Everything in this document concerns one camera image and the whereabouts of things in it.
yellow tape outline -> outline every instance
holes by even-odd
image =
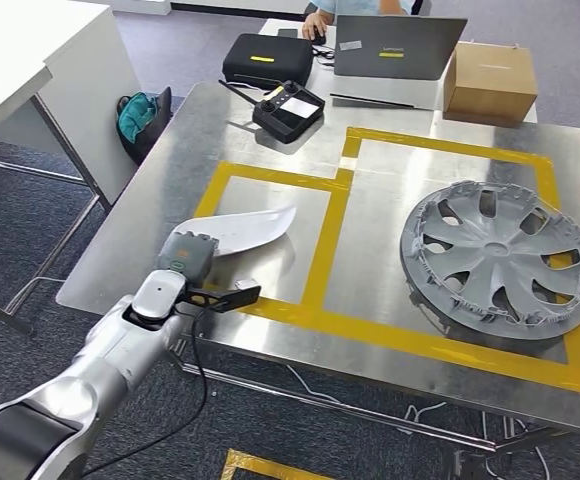
[[[232,448],[228,449],[226,463],[224,465],[224,470],[221,472],[219,480],[232,480],[239,468],[277,480],[332,480],[329,477],[282,465],[238,450],[233,450]]]
[[[358,157],[362,140],[428,148],[532,166],[536,173],[538,194],[555,208],[559,206],[556,177],[552,162],[547,157],[353,127],[347,129],[342,156]],[[328,287],[330,269],[334,261],[345,215],[348,195],[352,188],[354,172],[351,170],[339,168],[335,178],[330,179],[220,162],[195,211],[195,216],[213,215],[231,176],[330,192],[330,199],[301,304],[295,305],[261,297],[256,305],[242,309],[241,311],[244,313],[412,355],[580,393],[580,326],[564,335],[567,363],[559,363],[324,310],[322,305]]]

white plastic part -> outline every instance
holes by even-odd
[[[429,195],[406,220],[401,253],[425,298],[475,330],[539,340],[580,324],[580,228],[525,187]]]
[[[137,291],[132,299],[132,309],[145,318],[168,318],[185,285],[186,277],[181,273],[155,270]]]
[[[175,232],[205,234],[219,241],[215,257],[243,252],[276,240],[295,219],[294,206],[278,210],[191,218],[176,227]]]

stainless steel table surface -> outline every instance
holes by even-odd
[[[324,309],[436,336],[564,362],[561,339],[507,342],[440,319],[415,305],[402,268],[399,241],[405,218],[425,195],[472,179],[537,188],[532,168],[507,162],[363,142],[356,160],[342,158],[347,127],[495,146],[549,156],[561,209],[580,224],[580,129],[522,124],[516,129],[444,120],[440,112],[334,106],[301,139],[282,145],[250,122],[252,108],[217,84],[199,84],[58,294],[68,307],[104,314],[135,292],[153,270],[168,234],[191,217],[220,161],[335,177],[354,170],[332,265]],[[217,261],[211,280],[255,278],[262,296],[298,303],[328,193],[232,178],[217,213],[295,203],[298,213],[278,241]],[[316,333],[243,313],[208,317],[203,339],[279,362],[310,366],[384,386],[431,395],[494,413],[580,431],[580,393],[439,360]]]

black case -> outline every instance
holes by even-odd
[[[285,82],[293,80],[305,86],[312,71],[312,45],[308,40],[244,33],[239,35],[224,60],[227,82],[248,83],[272,88],[270,82],[257,81],[238,75],[270,78]]]

metal table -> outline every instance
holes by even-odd
[[[266,298],[204,320],[203,340],[580,431],[580,328],[526,343],[439,318],[410,289],[399,253],[413,206],[465,179],[536,189],[580,224],[580,129],[504,129],[328,101],[324,121],[282,145],[251,116],[219,85],[196,86],[57,301],[104,314],[136,291],[181,221],[295,203],[287,235],[216,262],[211,282],[252,277]]]

